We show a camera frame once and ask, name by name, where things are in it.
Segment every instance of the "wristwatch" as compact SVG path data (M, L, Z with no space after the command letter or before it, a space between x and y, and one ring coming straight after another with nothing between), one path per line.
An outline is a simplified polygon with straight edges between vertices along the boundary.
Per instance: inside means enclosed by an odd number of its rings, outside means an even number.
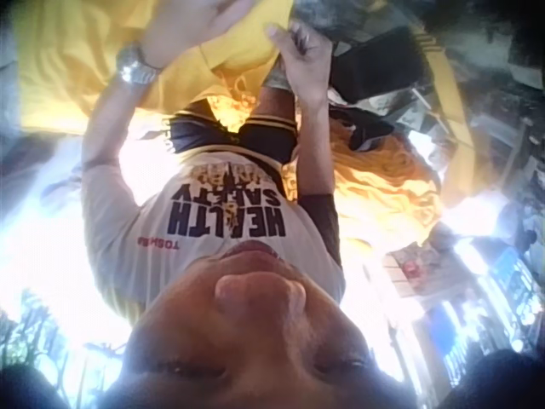
M129 43L118 54L118 76L128 84L148 85L162 70L148 66L138 43Z

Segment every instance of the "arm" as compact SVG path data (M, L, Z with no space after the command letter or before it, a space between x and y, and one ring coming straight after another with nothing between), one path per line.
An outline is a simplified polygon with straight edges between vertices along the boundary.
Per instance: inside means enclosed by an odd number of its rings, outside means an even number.
M166 67L187 49L226 32L254 2L163 0L141 39L145 63ZM149 86L115 77L100 96L83 138L83 219L89 255L96 267L140 212L118 159L129 123Z
M146 64L165 68L191 47L226 32L254 3L255 0L162 1L141 40ZM112 80L100 97L83 138L84 167L117 162L130 120L148 86L127 84L120 78Z
M297 161L298 197L333 194L335 176L330 147L330 115L327 102L319 106L301 104L302 123Z
M83 137L83 170L106 164L118 166L119 151L135 109L147 86L127 84L115 77L102 93Z
M288 80L301 106L298 195L331 195L335 191L327 99L331 42L300 21L292 22L289 32L271 26L268 34L280 49Z

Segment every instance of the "hand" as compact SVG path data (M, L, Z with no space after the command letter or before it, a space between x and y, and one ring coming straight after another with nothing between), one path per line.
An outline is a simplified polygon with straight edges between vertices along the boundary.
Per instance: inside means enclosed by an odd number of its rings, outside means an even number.
M291 22L288 32L280 26L270 25L267 35L279 48L288 81L303 107L327 103L331 41L298 20Z
M161 0L141 42L146 63L164 68L186 50L219 37L255 0Z

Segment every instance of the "person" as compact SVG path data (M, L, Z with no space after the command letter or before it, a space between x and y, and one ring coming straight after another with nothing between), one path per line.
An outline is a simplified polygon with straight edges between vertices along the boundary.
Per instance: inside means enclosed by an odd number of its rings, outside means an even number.
M290 87L264 87L237 135L205 101L191 104L170 121L179 173L141 207L123 181L119 151L148 87L254 3L161 2L141 41L120 52L118 75L89 121L82 200L89 260L101 291L145 310L102 407L412 407L339 308L345 281L329 40L299 21L289 32L267 27ZM279 169L295 146L291 203Z

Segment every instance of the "dark shorts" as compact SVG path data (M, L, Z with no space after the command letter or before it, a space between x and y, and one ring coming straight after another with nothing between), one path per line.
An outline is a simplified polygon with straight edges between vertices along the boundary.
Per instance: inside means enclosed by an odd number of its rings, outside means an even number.
M279 164L288 164L297 145L295 122L264 115L250 117L238 133L232 133L215 118L183 112L169 121L169 130L176 153L222 145L241 147Z

